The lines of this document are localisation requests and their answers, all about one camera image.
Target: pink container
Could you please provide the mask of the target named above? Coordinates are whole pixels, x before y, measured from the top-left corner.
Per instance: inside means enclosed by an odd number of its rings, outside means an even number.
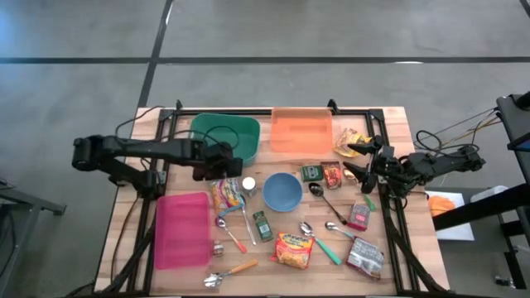
[[[204,266],[210,262],[210,203],[204,192],[158,199],[155,268]]]

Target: orange container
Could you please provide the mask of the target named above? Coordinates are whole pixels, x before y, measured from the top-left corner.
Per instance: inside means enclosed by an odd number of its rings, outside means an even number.
[[[276,152],[326,153],[333,147],[327,108],[273,108],[271,147]]]

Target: wooden table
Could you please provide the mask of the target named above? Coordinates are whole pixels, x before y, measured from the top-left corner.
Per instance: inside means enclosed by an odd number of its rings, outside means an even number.
[[[395,155],[402,156],[414,151],[412,138],[407,123],[405,109],[402,107],[382,108],[386,119],[388,137],[390,144],[395,147]],[[140,108],[137,114],[145,111]],[[150,139],[155,136],[159,110],[155,109],[145,117],[137,120],[132,130],[132,138]],[[339,223],[326,203],[313,196],[304,185],[304,195],[301,204],[290,213],[277,213],[270,210],[261,199],[261,189],[264,181],[273,173],[288,172],[301,178],[300,169],[304,165],[318,164],[320,161],[345,160],[342,156],[330,151],[326,154],[286,154],[276,153],[271,149],[271,120],[270,116],[256,116],[261,124],[261,140],[259,153],[253,166],[243,169],[243,177],[252,176],[258,183],[258,193],[248,200],[247,213],[249,217],[254,212],[264,210],[274,233],[287,232],[301,234],[298,223],[306,221],[315,229],[315,234],[321,238],[333,251],[343,259],[348,255],[351,242],[344,235],[337,232],[327,231],[324,222],[334,221]],[[178,118],[177,131],[187,129],[193,117]],[[334,116],[333,131],[335,139],[341,134],[345,127],[352,127],[359,132],[367,134],[364,118],[358,116]],[[349,160],[358,165],[366,165],[366,156],[356,157]],[[141,169],[137,158],[128,158],[129,165]],[[208,182],[193,181],[191,179],[192,169],[190,167],[171,165],[168,176],[167,195],[178,195],[197,191],[208,192]],[[342,188],[338,190],[326,190],[326,198],[344,216],[349,214],[351,205],[355,202],[364,202],[359,187],[343,179]],[[369,195],[377,206],[377,211],[370,215],[369,228],[365,232],[359,232],[347,228],[360,237],[379,246],[387,256],[383,267],[382,279],[372,281],[360,273],[352,270],[346,265],[336,266],[315,245],[313,247],[310,266],[305,271],[288,267],[269,260],[274,251],[274,241],[261,243],[255,226],[254,235],[257,237],[258,245],[253,246],[250,242],[247,229],[240,210],[228,214],[227,220],[230,230],[236,238],[242,240],[248,249],[248,253],[242,254],[230,240],[224,230],[212,227],[212,235],[224,245],[224,255],[214,258],[210,267],[182,269],[182,270],[154,270],[152,275],[151,295],[223,295],[223,296],[344,296],[344,295],[391,295],[395,294],[393,284],[392,268],[388,260],[388,244],[383,225],[381,204],[377,189]],[[117,194],[113,215],[110,221],[107,239],[105,242],[103,256],[99,267],[96,281],[96,290],[105,288],[109,282],[110,263],[120,229],[123,225],[125,215],[136,199],[136,192],[132,187],[121,188]],[[152,203],[152,214],[154,214],[156,202]],[[115,272],[119,272],[133,251],[134,239],[137,233],[138,217],[140,214],[140,202],[135,205],[135,210],[129,220],[126,232],[123,235]],[[436,240],[434,226],[432,224],[425,195],[414,194],[408,197],[408,206],[405,209],[407,226],[412,242],[412,250],[417,255],[424,267],[432,274],[435,280],[445,288],[449,288],[446,270],[441,257],[440,248]],[[399,253],[400,267],[402,270],[405,288],[408,287],[406,264],[404,257]],[[138,274],[138,289],[140,289],[145,272],[145,253]],[[257,259],[256,267],[240,272],[238,275],[227,277],[221,287],[217,289],[206,289],[203,279],[211,272],[225,272],[251,259]]]

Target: green bowl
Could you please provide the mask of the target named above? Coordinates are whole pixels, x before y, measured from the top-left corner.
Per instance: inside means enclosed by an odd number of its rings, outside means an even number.
[[[239,144],[235,147],[234,157],[243,159],[243,166],[251,166],[258,154],[260,126],[258,120],[251,117],[223,115],[216,113],[201,113],[191,122],[191,130],[198,132],[208,132],[212,127],[226,126],[232,128],[239,135]],[[208,134],[219,142],[227,142],[234,146],[237,137],[226,127],[219,127]],[[213,145],[214,141],[206,138],[208,145]]]

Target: blue bowl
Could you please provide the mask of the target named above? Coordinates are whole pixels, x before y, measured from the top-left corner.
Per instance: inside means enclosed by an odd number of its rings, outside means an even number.
[[[301,196],[300,181],[288,173],[276,173],[268,177],[263,185],[263,200],[274,211],[294,210],[301,202]]]

